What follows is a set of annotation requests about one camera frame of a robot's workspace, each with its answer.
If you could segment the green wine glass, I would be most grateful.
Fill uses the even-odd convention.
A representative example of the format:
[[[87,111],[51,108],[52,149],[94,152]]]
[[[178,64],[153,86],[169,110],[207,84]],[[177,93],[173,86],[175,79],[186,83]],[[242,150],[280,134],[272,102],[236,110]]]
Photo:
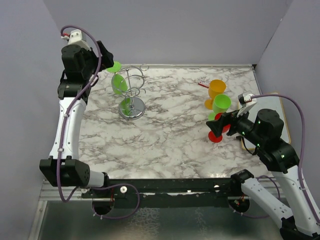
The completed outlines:
[[[114,61],[112,67],[106,69],[108,73],[112,73],[113,77],[111,79],[111,87],[113,92],[116,95],[122,95],[124,97],[128,96],[128,85],[125,78],[118,74],[118,72],[122,69],[122,64],[118,61]]]
[[[209,106],[212,108],[212,112],[208,115],[208,120],[215,119],[217,114],[225,113],[231,106],[231,99],[225,94],[218,94],[214,99],[210,100]]]

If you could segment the red plastic wine glass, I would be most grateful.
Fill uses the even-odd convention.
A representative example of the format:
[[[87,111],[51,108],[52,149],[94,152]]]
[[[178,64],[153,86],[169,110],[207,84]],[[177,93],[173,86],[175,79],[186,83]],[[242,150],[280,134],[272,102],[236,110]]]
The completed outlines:
[[[214,119],[205,123],[210,132],[208,138],[213,143],[220,143],[223,140],[223,134],[227,133],[231,127],[231,113],[218,113]]]

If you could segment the orange plastic wine glass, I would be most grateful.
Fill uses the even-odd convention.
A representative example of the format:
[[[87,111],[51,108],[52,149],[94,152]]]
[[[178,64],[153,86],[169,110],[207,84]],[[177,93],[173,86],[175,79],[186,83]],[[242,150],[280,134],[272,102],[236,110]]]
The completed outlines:
[[[212,110],[213,109],[213,102],[217,95],[223,94],[226,90],[226,84],[224,81],[220,79],[212,80],[208,85],[208,95],[209,98],[204,102],[204,106]]]

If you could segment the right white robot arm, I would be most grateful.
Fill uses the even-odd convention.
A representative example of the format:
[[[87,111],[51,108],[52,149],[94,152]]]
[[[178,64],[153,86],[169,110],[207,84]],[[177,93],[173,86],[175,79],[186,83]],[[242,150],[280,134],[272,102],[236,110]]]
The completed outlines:
[[[216,137],[229,125],[228,136],[240,134],[255,145],[257,156],[275,177],[288,205],[261,186],[246,169],[231,176],[230,191],[236,196],[245,194],[254,200],[272,218],[284,240],[318,240],[320,226],[311,210],[314,204],[308,204],[304,197],[296,151],[281,139],[284,122],[279,114],[264,108],[258,111],[252,122],[247,113],[238,116],[235,110],[223,113],[217,120],[207,121],[206,125]]]

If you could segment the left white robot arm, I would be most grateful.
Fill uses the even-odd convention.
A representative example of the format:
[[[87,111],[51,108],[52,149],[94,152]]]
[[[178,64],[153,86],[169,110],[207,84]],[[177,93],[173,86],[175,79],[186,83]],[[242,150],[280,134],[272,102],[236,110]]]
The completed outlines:
[[[40,160],[39,169],[54,187],[93,187],[97,196],[106,197],[111,190],[104,172],[90,169],[79,160],[81,122],[91,89],[86,88],[95,72],[112,67],[113,55],[101,41],[101,66],[94,51],[78,44],[68,44],[61,50],[64,70],[57,89],[59,120],[53,147],[47,159]]]

